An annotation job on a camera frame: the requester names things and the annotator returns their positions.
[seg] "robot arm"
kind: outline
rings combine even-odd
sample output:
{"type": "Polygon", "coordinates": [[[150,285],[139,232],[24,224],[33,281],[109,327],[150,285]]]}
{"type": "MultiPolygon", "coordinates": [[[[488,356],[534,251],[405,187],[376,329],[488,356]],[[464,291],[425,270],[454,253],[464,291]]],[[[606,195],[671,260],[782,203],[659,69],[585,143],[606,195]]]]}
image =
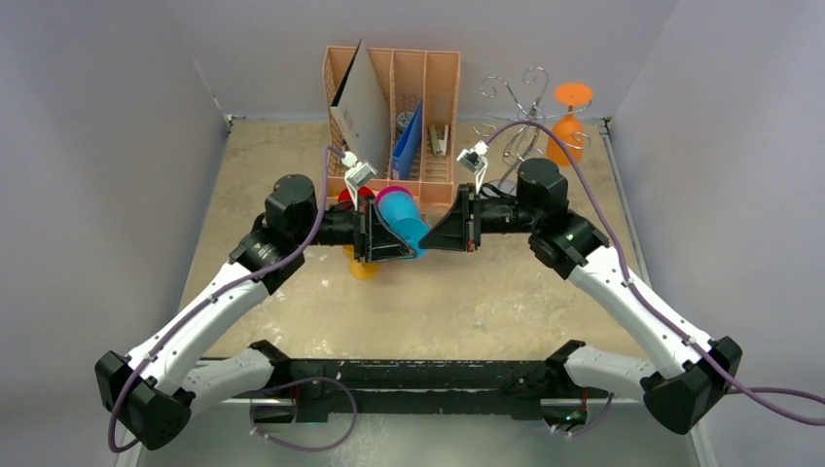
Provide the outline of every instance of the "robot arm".
{"type": "MultiPolygon", "coordinates": [[[[462,158],[468,167],[477,165],[472,161],[484,164],[472,152],[462,153],[460,162],[462,158]]],[[[633,296],[622,276],[618,252],[590,221],[569,209],[567,180],[553,162],[523,162],[514,196],[491,193],[486,198],[484,193],[484,187],[459,187],[452,208],[420,241],[421,247],[472,252],[481,247],[482,234],[529,234],[536,258],[595,299],[650,357],[615,355],[571,341],[549,360],[558,375],[580,387],[644,402],[662,425],[680,434],[690,431],[728,392],[727,383],[690,342],[683,342],[633,296]]],[[[715,341],[632,272],[630,281],[659,312],[735,375],[741,358],[736,342],[730,338],[715,341]]]]}
{"type": "MultiPolygon", "coordinates": [[[[307,177],[287,175],[278,180],[265,202],[266,212],[255,220],[251,232],[203,291],[127,355],[110,351],[98,360],[94,370],[104,407],[111,412],[119,395],[128,391],[118,421],[146,448],[164,446],[183,430],[193,414],[214,404],[291,381],[288,359],[265,341],[253,343],[233,358],[195,366],[237,319],[275,293],[304,264],[304,256],[254,280],[240,282],[224,294],[218,291],[293,253],[310,231],[316,206],[314,188],[307,177]],[[209,301],[208,305],[187,320],[190,311],[204,300],[209,301]],[[158,341],[172,331],[171,339],[153,353],[158,341]],[[125,389],[130,377],[134,383],[125,389]]],[[[414,248],[387,227],[374,198],[360,198],[354,209],[338,205],[327,209],[313,243],[351,244],[355,258],[365,262],[415,256],[414,248]]]]}

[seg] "floor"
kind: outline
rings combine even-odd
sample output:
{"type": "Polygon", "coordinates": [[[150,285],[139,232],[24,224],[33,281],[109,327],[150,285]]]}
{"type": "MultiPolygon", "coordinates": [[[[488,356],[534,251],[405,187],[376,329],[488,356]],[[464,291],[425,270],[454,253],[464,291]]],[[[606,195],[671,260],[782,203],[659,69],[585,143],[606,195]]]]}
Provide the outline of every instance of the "floor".
{"type": "MultiPolygon", "coordinates": [[[[591,403],[597,413],[599,404],[591,403]]],[[[269,425],[280,439],[322,446],[346,430],[351,415],[326,423],[269,425]]],[[[132,455],[137,449],[122,455],[132,455]]],[[[507,415],[358,415],[343,445],[307,454],[249,436],[249,406],[219,404],[163,449],[141,449],[136,467],[698,467],[691,438],[662,428],[639,404],[614,404],[598,429],[573,440],[549,436],[544,420],[507,415]]]]}
{"type": "MultiPolygon", "coordinates": [[[[582,168],[622,242],[632,251],[609,161],[596,126],[582,168]]],[[[471,125],[455,134],[455,150],[474,145],[471,125]]],[[[488,180],[505,165],[499,138],[488,155],[488,180]]],[[[237,122],[197,245],[184,303],[227,260],[263,212],[283,175],[318,184],[329,129],[316,123],[237,122]]],[[[455,182],[471,180],[463,168],[455,182]]],[[[570,204],[599,226],[572,169],[570,204]]],[[[351,277],[340,247],[309,247],[306,264],[276,294],[238,320],[208,351],[227,357],[248,343],[275,343],[292,357],[409,359],[544,359],[571,339],[642,356],[637,344],[595,301],[544,268],[525,234],[488,235],[473,254],[430,251],[412,262],[381,266],[369,281],[351,277]]],[[[635,269],[635,261],[630,259],[635,269]]]]}

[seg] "white wall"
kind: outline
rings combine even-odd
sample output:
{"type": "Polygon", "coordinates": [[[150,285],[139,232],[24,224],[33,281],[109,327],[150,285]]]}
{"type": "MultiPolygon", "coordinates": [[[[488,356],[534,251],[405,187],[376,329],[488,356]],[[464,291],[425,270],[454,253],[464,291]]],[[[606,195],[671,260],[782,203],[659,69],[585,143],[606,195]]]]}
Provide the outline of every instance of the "white wall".
{"type": "Polygon", "coordinates": [[[160,0],[0,2],[0,458],[112,465],[93,366],[176,310],[225,127],[160,0]]]}
{"type": "MultiPolygon", "coordinates": [[[[518,82],[530,66],[554,86],[590,84],[589,117],[613,115],[676,0],[167,0],[224,112],[326,118],[321,65],[330,45],[462,53],[460,112],[515,114],[479,94],[485,76],[518,82]]],[[[528,102],[532,92],[520,87],[528,102]]]]}
{"type": "MultiPolygon", "coordinates": [[[[681,1],[611,125],[656,289],[711,334],[738,340],[743,381],[819,394],[822,24],[816,1],[681,1]]],[[[708,419],[724,467],[825,462],[822,428],[743,396],[708,419]]]]}

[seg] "red cup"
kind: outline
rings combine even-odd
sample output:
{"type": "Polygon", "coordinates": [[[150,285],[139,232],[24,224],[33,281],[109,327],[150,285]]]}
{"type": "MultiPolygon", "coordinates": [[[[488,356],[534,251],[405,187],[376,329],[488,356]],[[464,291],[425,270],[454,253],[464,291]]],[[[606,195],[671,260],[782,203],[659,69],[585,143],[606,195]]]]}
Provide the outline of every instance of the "red cup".
{"type": "MultiPolygon", "coordinates": [[[[373,191],[367,187],[361,187],[358,189],[358,196],[365,197],[366,195],[372,195],[373,191]]],[[[348,205],[348,209],[352,209],[352,197],[349,195],[349,190],[344,188],[343,191],[338,195],[338,202],[350,201],[348,205]]]]}

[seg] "orange desk organizer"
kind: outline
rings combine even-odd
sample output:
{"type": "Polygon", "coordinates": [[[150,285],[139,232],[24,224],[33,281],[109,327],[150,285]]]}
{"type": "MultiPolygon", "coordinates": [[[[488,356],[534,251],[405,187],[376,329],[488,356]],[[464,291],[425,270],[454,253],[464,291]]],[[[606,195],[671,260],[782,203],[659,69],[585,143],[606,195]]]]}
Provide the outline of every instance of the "orange desk organizer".
{"type": "MultiPolygon", "coordinates": [[[[453,136],[458,123],[458,79],[461,55],[458,52],[401,49],[368,48],[367,51],[389,108],[390,152],[395,147],[399,136],[396,131],[396,117],[402,112],[414,112],[418,102],[422,99],[424,101],[421,147],[412,167],[410,180],[390,180],[388,164],[387,167],[383,167],[384,173],[371,180],[367,187],[376,193],[392,185],[404,187],[412,194],[422,213],[426,213],[434,206],[450,207],[455,196],[452,183],[453,136]],[[449,126],[448,147],[441,156],[436,156],[433,152],[429,137],[429,127],[432,125],[436,126],[438,131],[443,131],[444,126],[449,126]]],[[[354,55],[354,47],[327,48],[323,72],[328,108],[354,55]]],[[[341,129],[332,115],[330,115],[330,136],[332,145],[340,148],[343,142],[341,129]]],[[[334,194],[346,188],[343,182],[345,170],[346,167],[341,164],[339,158],[330,155],[327,193],[331,197],[328,203],[334,203],[336,201],[334,194]]]]}

